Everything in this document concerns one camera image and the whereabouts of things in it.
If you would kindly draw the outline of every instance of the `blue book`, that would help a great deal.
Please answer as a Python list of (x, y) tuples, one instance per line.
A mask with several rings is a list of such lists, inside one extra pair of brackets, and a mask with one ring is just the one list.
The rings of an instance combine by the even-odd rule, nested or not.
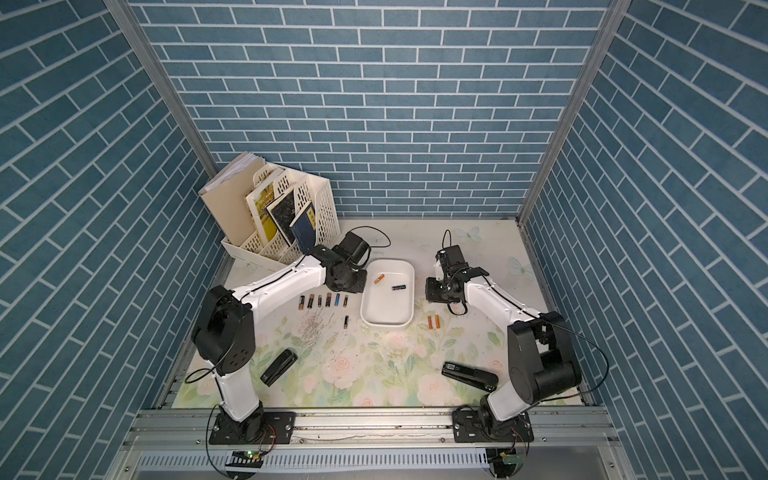
[(312, 250), (317, 243), (315, 226), (315, 207), (309, 202), (290, 223), (290, 231), (299, 244), (299, 250), (305, 255)]

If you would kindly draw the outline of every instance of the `vented metal panel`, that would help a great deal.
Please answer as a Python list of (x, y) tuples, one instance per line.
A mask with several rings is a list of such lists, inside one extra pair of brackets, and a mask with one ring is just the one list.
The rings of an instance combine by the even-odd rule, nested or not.
[[(231, 451), (211, 452), (218, 468), (233, 462)], [(441, 469), (441, 468), (482, 468), (487, 465), (485, 449), (435, 448), (435, 449), (307, 449), (300, 451), (275, 451), (264, 459), (259, 472), (307, 473), (344, 472), (351, 470), (387, 469)], [(205, 452), (145, 452), (138, 467), (142, 471), (206, 471), (208, 464)], [(243, 467), (229, 467), (229, 470), (250, 470)]]

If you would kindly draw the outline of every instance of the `mounting plate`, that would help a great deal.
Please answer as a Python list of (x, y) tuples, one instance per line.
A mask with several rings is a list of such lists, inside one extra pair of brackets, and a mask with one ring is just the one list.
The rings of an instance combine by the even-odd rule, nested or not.
[(533, 430), (528, 413), (523, 413), (509, 420), (512, 422), (509, 435), (495, 439), (490, 439), (485, 434), (480, 422), (480, 415), (475, 410), (456, 410), (453, 412), (452, 418), (453, 440), (456, 443), (487, 442), (489, 440), (499, 443), (514, 443), (516, 439), (519, 441), (520, 438), (511, 429), (515, 429), (526, 442), (533, 441)]
[[(225, 413), (217, 415), (208, 443), (211, 445), (253, 445), (254, 440), (244, 439), (236, 429), (231, 428), (231, 423), (227, 421), (228, 419), (229, 417)], [(267, 437), (264, 439), (263, 445), (269, 448), (269, 445), (272, 443), (272, 430), (270, 430), (270, 426), (275, 429), (275, 445), (290, 443), (295, 420), (295, 412), (265, 412), (262, 414), (261, 422), (267, 431)], [(258, 443), (261, 434), (253, 435), (253, 437), (255, 438), (255, 443)]]

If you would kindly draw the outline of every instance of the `notebook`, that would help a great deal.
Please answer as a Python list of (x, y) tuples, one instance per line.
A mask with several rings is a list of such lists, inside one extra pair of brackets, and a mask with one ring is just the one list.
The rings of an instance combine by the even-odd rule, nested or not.
[(290, 231), (290, 224), (293, 219), (296, 218), (296, 208), (293, 202), (293, 186), (275, 199), (274, 202), (266, 206), (266, 211), (269, 212), (275, 225), (277, 225), (277, 231), (288, 243), (288, 246), (293, 245), (293, 241), (296, 239), (293, 233)]
[(299, 244), (299, 250), (305, 255), (317, 244), (315, 225), (315, 207), (309, 202), (290, 224), (290, 231)]

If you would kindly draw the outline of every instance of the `black stapler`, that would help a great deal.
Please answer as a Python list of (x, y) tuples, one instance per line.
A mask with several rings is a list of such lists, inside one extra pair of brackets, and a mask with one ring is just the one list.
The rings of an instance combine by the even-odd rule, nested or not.
[(445, 362), (442, 364), (442, 374), (450, 379), (473, 386), (486, 392), (493, 392), (498, 385), (498, 377), (491, 372), (472, 367), (459, 365), (458, 363)]
[(289, 349), (283, 350), (283, 353), (279, 354), (277, 358), (266, 368), (261, 375), (261, 381), (266, 386), (272, 386), (275, 381), (280, 378), (282, 374), (288, 370), (288, 368), (298, 360), (298, 355), (291, 352)]

